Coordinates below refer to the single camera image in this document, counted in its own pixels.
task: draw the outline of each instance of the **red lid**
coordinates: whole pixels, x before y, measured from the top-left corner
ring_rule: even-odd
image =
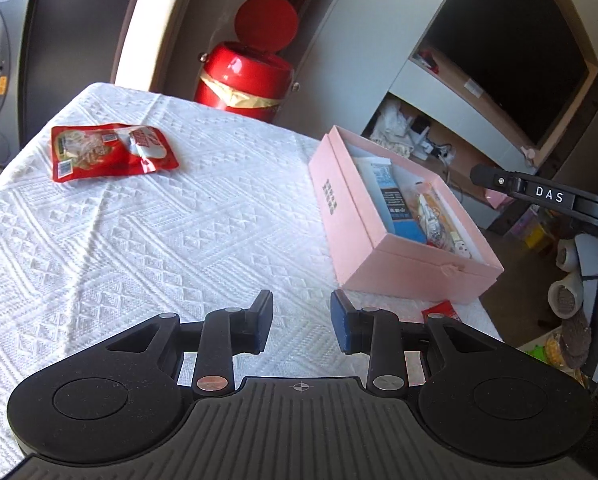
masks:
[[[263,52],[278,52],[295,38],[299,16],[287,0],[247,0],[234,19],[242,43]]]

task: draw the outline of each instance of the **blue packaged snack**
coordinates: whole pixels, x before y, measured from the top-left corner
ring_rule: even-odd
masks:
[[[403,195],[394,182],[389,158],[379,156],[355,157],[365,187],[389,233],[425,244],[426,235],[413,218]]]

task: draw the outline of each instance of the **qr code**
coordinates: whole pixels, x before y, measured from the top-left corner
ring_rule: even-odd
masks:
[[[73,160],[69,158],[57,164],[57,178],[73,174]]]

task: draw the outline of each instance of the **snack in box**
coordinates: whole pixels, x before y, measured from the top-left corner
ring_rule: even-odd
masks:
[[[457,228],[445,213],[441,199],[432,184],[420,182],[406,195],[410,209],[416,212],[429,245],[464,258],[472,257]]]
[[[152,126],[54,126],[50,139],[55,182],[179,166],[164,134]]]
[[[459,314],[457,314],[454,307],[452,306],[452,303],[450,303],[448,300],[442,301],[438,305],[431,306],[430,308],[422,310],[421,314],[423,314],[424,319],[428,317],[429,314],[443,314],[444,316],[451,317],[452,319],[456,319],[457,321],[461,320]]]
[[[426,236],[410,210],[392,173],[392,162],[381,156],[353,157],[353,161],[364,181],[386,230],[389,233],[426,243]]]

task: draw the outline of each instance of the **metal screw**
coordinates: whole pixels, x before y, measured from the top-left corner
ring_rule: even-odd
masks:
[[[197,387],[205,392],[218,392],[228,386],[228,379],[220,375],[207,375],[197,381]]]
[[[380,375],[375,378],[373,384],[384,392],[393,392],[402,388],[405,383],[403,379],[396,375]]]

